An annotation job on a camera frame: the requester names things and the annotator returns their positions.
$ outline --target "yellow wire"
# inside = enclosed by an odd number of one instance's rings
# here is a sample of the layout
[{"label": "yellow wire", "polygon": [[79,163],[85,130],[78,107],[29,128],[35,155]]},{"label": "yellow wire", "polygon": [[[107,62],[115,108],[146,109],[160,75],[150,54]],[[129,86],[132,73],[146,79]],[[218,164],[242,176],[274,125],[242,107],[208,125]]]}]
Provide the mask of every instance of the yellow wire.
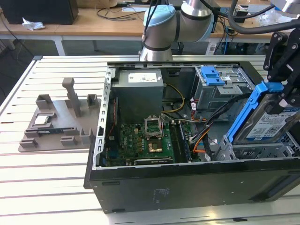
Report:
[{"label": "yellow wire", "polygon": [[181,96],[181,98],[182,98],[182,103],[181,103],[181,106],[180,106],[178,109],[164,110],[164,111],[162,111],[162,112],[163,112],[163,113],[173,113],[173,112],[177,112],[178,110],[182,109],[183,106],[184,106],[184,97],[183,97],[183,95],[181,94],[181,92],[180,92],[177,88],[175,88],[173,85],[171,85],[171,84],[169,84],[169,83],[167,83],[166,85],[167,85],[167,86],[170,86],[170,87],[172,87],[172,88],[174,88],[174,90],[177,91],[177,92],[180,94],[180,96]]}]

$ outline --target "gray power supply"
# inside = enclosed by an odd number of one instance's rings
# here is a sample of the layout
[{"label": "gray power supply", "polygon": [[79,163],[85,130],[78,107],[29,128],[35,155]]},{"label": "gray power supply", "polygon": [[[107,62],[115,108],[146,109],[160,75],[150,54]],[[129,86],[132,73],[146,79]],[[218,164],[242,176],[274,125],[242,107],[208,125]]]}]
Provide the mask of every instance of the gray power supply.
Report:
[{"label": "gray power supply", "polygon": [[160,69],[122,70],[112,91],[119,98],[122,123],[140,123],[150,115],[160,116],[164,91]]}]

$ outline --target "blue cable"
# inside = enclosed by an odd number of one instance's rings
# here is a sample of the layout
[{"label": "blue cable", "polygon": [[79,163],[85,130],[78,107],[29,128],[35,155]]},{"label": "blue cable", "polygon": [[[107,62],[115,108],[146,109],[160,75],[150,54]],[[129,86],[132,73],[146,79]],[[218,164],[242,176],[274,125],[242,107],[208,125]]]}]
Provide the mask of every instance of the blue cable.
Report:
[{"label": "blue cable", "polygon": [[225,48],[224,48],[224,54],[223,55],[225,55],[225,53],[226,53],[226,49],[227,49],[227,39],[228,39],[228,29],[227,29],[227,27],[225,28],[226,29],[226,38],[225,38]]}]

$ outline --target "green circuit board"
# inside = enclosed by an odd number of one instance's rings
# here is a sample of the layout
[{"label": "green circuit board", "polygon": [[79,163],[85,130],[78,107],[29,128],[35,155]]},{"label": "green circuit board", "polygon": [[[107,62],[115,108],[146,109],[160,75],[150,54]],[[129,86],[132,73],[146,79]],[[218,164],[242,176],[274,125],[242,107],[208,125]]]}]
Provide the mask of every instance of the green circuit board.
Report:
[{"label": "green circuit board", "polygon": [[[189,123],[182,123],[188,140],[192,135]],[[158,123],[147,123],[148,132],[158,132]],[[175,162],[169,123],[162,126],[161,138],[146,138],[145,124],[122,124],[120,128],[120,146],[107,152],[106,166],[131,165],[135,159],[168,158]]]}]

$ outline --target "metal table surface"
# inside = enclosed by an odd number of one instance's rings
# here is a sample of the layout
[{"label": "metal table surface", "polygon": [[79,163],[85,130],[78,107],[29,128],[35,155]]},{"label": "metal table surface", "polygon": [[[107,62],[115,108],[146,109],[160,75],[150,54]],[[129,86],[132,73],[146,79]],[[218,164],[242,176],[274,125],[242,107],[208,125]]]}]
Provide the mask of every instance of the metal table surface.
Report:
[{"label": "metal table surface", "polygon": [[[176,56],[184,61],[247,60],[261,73],[264,56]],[[101,97],[109,61],[137,61],[136,56],[47,56],[32,61],[0,107],[0,225],[107,224],[300,224],[300,188],[275,202],[203,208],[104,214],[92,190],[83,188],[88,149],[18,152],[23,131],[39,94],[66,99],[61,86],[73,77],[79,98]]]}]

